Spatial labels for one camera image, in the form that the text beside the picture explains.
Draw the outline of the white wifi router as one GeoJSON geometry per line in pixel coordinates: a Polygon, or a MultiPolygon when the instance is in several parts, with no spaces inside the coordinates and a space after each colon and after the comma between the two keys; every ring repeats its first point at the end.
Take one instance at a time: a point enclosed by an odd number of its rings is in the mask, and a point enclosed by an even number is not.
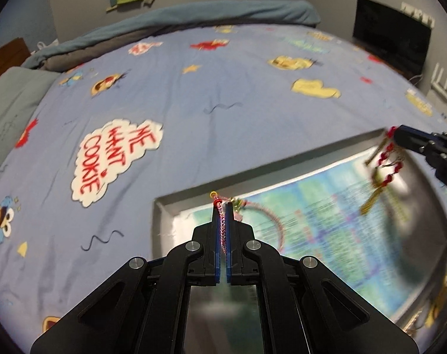
{"type": "Polygon", "coordinates": [[[447,101],[447,73],[439,62],[436,63],[430,77],[430,87],[447,101]]]}

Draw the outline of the grey shallow cardboard tray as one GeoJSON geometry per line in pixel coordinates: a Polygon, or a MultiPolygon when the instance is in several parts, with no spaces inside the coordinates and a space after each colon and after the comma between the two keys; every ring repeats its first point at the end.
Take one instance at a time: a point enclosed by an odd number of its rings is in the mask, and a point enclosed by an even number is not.
{"type": "Polygon", "coordinates": [[[379,130],[308,148],[259,145],[212,131],[174,153],[168,194],[152,207],[161,257],[211,219],[210,192],[230,197],[256,238],[284,256],[317,257],[394,322],[424,321],[447,295],[447,187],[412,152],[367,214],[362,204],[388,171],[375,168],[379,130]]]}

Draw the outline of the printed colourful paper sheet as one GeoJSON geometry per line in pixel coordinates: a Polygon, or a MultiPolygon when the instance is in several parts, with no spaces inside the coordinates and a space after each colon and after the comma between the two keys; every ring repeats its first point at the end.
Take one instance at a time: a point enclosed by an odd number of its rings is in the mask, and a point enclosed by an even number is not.
{"type": "Polygon", "coordinates": [[[211,181],[172,210],[174,243],[210,219],[210,193],[240,201],[255,236],[284,256],[311,255],[387,317],[399,320],[428,282],[414,243],[422,176],[404,161],[367,214],[360,208],[373,181],[393,173],[368,161],[370,150],[338,150],[244,181],[211,181]]]}

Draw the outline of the black tv monitor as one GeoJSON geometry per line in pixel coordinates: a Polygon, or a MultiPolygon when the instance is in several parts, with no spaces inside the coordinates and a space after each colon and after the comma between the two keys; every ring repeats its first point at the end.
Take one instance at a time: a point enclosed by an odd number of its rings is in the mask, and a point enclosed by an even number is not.
{"type": "Polygon", "coordinates": [[[403,73],[423,72],[431,28],[399,10],[372,0],[357,0],[352,37],[403,73]]]}

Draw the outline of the blue cartoon bed sheet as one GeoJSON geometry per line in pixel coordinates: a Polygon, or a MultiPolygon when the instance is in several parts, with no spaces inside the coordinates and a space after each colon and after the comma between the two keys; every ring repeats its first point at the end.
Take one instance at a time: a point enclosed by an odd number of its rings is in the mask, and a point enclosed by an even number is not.
{"type": "Polygon", "coordinates": [[[447,120],[410,82],[307,27],[240,25],[144,38],[59,73],[0,167],[0,323],[23,351],[135,255],[172,156],[212,131],[259,145],[447,120]]]}

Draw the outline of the grey-blue pillow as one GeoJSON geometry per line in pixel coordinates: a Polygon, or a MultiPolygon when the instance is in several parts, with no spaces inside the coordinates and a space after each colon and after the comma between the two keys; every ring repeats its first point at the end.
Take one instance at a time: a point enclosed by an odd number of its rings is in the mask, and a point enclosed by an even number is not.
{"type": "Polygon", "coordinates": [[[0,76],[0,167],[58,76],[18,66],[0,76]]]}

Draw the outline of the teal rolled blanket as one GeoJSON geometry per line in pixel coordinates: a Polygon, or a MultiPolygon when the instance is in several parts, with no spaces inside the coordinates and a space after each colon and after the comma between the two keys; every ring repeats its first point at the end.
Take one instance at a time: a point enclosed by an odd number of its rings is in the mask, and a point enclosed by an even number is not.
{"type": "Polygon", "coordinates": [[[321,18],[305,0],[215,0],[150,10],[37,51],[23,68],[64,72],[146,37],[179,30],[240,24],[316,27],[321,18]]]}

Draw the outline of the wooden headboard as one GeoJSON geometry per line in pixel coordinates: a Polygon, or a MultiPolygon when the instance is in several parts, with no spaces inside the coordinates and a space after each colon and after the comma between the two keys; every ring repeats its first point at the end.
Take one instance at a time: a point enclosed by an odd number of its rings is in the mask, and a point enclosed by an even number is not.
{"type": "Polygon", "coordinates": [[[21,66],[31,55],[25,41],[21,37],[0,47],[0,76],[9,68],[21,66]]]}

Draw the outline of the white wall hook rack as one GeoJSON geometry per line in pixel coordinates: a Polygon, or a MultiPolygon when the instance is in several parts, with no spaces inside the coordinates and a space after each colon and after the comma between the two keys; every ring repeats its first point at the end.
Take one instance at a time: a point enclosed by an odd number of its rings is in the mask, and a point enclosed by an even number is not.
{"type": "Polygon", "coordinates": [[[416,8],[406,2],[402,2],[400,10],[405,15],[407,15],[419,22],[422,22],[422,24],[424,24],[425,26],[427,26],[431,29],[433,29],[435,27],[435,23],[436,23],[435,19],[431,15],[420,10],[419,8],[416,8]]]}

